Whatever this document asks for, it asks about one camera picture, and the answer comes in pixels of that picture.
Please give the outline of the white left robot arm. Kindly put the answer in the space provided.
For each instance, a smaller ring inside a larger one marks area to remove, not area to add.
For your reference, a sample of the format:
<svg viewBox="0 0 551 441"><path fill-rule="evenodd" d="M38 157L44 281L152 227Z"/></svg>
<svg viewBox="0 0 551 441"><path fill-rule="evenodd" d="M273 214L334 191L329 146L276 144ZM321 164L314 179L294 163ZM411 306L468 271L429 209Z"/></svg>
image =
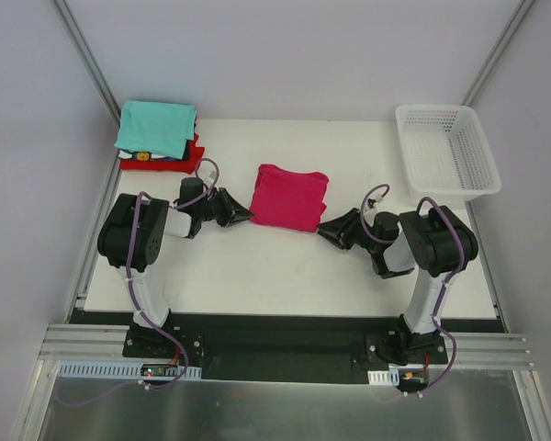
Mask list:
<svg viewBox="0 0 551 441"><path fill-rule="evenodd" d="M176 203L173 208L165 199L122 193L98 234L97 251L121 277L132 307L124 356L184 353L175 341L162 271L157 268L163 238L193 239L205 222L228 228L253 218L226 188L209 186L199 177L181 181Z"/></svg>

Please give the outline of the white plastic basket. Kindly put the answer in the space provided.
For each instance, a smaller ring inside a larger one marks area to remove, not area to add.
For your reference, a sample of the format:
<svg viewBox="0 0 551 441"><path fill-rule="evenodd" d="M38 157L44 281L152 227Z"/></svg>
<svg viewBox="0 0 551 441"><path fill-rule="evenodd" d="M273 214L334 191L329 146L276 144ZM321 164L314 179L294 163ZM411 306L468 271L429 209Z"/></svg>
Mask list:
<svg viewBox="0 0 551 441"><path fill-rule="evenodd" d="M400 105L395 117L412 199L465 204L500 192L500 175L473 108Z"/></svg>

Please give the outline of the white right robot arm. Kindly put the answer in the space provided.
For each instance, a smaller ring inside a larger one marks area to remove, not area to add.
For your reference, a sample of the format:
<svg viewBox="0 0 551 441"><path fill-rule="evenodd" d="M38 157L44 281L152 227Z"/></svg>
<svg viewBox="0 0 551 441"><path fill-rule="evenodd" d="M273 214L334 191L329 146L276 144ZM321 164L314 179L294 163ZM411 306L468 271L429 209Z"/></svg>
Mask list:
<svg viewBox="0 0 551 441"><path fill-rule="evenodd" d="M358 209L320 223L317 234L339 249L357 245L369 253L375 273L382 279L417 271L414 290L393 333L376 344L376 355L406 366L436 354L444 339L441 315L457 274L478 256L475 234L447 206L426 214L400 215L381 211L368 224Z"/></svg>

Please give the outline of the red t shirt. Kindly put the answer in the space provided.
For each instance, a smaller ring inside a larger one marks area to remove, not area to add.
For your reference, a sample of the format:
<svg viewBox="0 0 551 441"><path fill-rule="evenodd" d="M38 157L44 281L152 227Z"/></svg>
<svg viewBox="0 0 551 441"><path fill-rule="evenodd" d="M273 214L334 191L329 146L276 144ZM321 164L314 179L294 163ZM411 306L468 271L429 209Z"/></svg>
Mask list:
<svg viewBox="0 0 551 441"><path fill-rule="evenodd" d="M120 169L123 171L151 171L151 172L177 172L191 175L197 162L203 157L205 148L197 145L199 136L194 135L194 139L186 142L184 150L184 159L182 163L141 163L130 164L128 161L121 161Z"/></svg>

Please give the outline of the crimson pink t shirt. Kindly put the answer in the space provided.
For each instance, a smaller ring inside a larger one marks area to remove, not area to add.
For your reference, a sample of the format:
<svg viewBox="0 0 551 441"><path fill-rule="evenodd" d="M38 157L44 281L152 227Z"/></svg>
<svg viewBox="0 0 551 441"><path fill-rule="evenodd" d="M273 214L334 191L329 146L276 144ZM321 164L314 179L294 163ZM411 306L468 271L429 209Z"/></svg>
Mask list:
<svg viewBox="0 0 551 441"><path fill-rule="evenodd" d="M257 225L314 233L327 209L329 177L321 172L296 173L261 164L250 211Z"/></svg>

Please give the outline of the teal t shirt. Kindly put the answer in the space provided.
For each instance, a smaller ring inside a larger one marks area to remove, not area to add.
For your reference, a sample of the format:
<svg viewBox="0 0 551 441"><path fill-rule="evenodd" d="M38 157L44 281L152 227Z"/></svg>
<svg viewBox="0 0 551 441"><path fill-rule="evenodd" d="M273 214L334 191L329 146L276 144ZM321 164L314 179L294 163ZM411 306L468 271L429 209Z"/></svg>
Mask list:
<svg viewBox="0 0 551 441"><path fill-rule="evenodd" d="M197 110L192 105L127 100L120 112L115 147L183 159L194 139Z"/></svg>

